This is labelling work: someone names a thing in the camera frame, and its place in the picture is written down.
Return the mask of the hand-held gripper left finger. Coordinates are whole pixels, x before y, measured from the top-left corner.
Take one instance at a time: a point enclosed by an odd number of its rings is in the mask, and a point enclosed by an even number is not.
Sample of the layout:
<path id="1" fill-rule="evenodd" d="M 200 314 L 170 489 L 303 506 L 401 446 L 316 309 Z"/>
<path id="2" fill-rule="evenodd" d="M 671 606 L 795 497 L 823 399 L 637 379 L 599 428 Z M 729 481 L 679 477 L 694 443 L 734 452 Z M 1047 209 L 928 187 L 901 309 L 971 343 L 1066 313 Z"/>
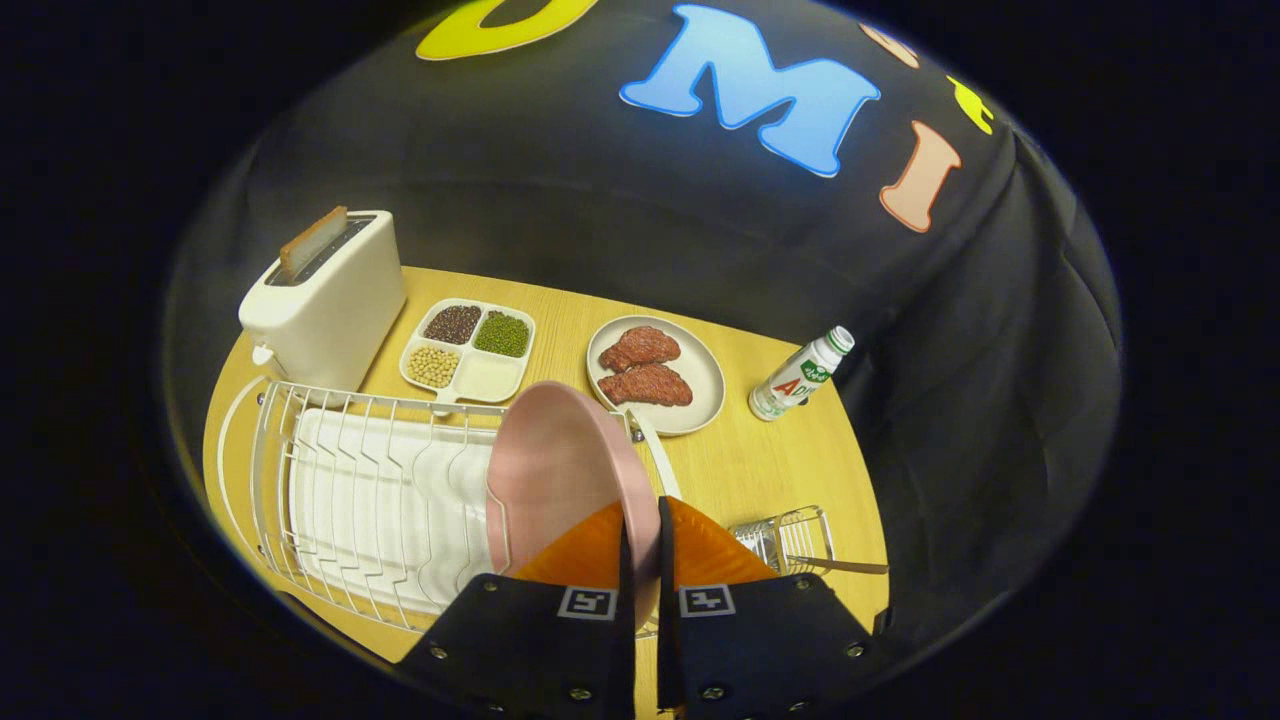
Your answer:
<path id="1" fill-rule="evenodd" d="M 454 719 L 631 719 L 635 591 L 620 503 L 480 574 L 397 662 Z"/>

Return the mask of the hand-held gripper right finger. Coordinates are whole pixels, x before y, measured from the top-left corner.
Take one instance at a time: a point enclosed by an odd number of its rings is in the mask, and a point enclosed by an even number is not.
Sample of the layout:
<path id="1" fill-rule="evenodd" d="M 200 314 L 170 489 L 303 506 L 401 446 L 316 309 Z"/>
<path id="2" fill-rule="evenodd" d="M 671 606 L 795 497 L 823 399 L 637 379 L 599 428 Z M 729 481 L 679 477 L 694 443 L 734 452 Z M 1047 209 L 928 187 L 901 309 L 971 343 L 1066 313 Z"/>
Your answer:
<path id="1" fill-rule="evenodd" d="M 678 498 L 660 515 L 657 701 L 677 719 L 838 719 L 886 670 L 818 575 L 781 575 Z"/>

